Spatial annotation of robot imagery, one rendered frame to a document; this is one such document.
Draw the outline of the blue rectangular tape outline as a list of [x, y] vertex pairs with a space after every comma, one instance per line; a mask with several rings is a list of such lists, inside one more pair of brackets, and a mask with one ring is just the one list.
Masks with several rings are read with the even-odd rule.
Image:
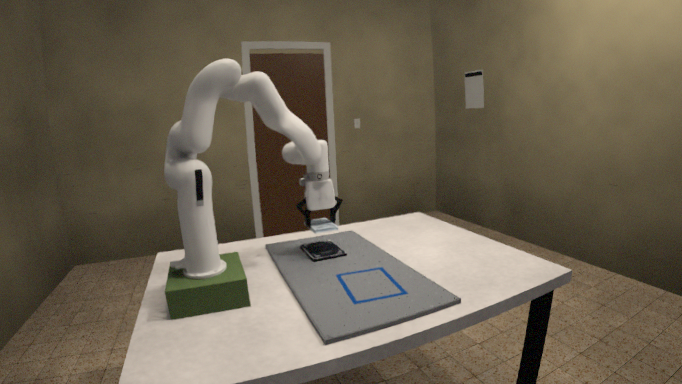
[[362, 270], [362, 271], [349, 272], [349, 274], [373, 271], [373, 270], [378, 270], [378, 269], [380, 269], [402, 293], [397, 293], [397, 294], [392, 294], [392, 295], [387, 295], [387, 296], [357, 301], [341, 277], [342, 275], [348, 275], [348, 273], [336, 274], [336, 277], [338, 278], [339, 282], [341, 283], [341, 285], [345, 289], [346, 293], [350, 297], [353, 304], [364, 303], [364, 302], [369, 302], [369, 301], [374, 301], [374, 300], [385, 299], [385, 298], [390, 298], [390, 297], [394, 297], [394, 296], [408, 294], [382, 267], [374, 268], [374, 269], [368, 269], [368, 270]]

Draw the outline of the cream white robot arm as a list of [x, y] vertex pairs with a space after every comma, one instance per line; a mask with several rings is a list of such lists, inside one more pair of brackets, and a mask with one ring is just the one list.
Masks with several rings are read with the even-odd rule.
[[169, 132], [164, 165], [167, 184], [178, 192], [185, 251], [185, 259], [171, 261], [171, 268], [183, 268], [183, 275], [191, 279], [214, 277], [227, 267], [219, 256], [211, 172], [196, 159], [211, 144], [219, 98], [250, 101], [267, 127], [292, 141], [284, 146], [282, 156], [288, 163], [307, 166], [306, 174], [299, 178], [300, 186], [305, 186], [307, 180], [329, 179], [327, 142], [317, 141], [310, 128], [288, 110], [265, 73], [241, 75], [240, 65], [232, 59], [206, 66], [188, 89], [181, 123], [174, 124]]

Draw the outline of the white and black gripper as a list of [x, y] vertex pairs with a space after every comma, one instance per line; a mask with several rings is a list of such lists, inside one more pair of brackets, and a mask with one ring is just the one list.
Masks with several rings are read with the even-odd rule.
[[[335, 200], [337, 201], [336, 205]], [[307, 180], [305, 183], [304, 199], [296, 207], [306, 216], [305, 225], [311, 228], [311, 218], [309, 216], [311, 211], [330, 209], [330, 221], [335, 224], [336, 212], [340, 208], [342, 201], [342, 199], [335, 196], [331, 179], [322, 181]], [[305, 211], [302, 209], [304, 204], [306, 207]]]

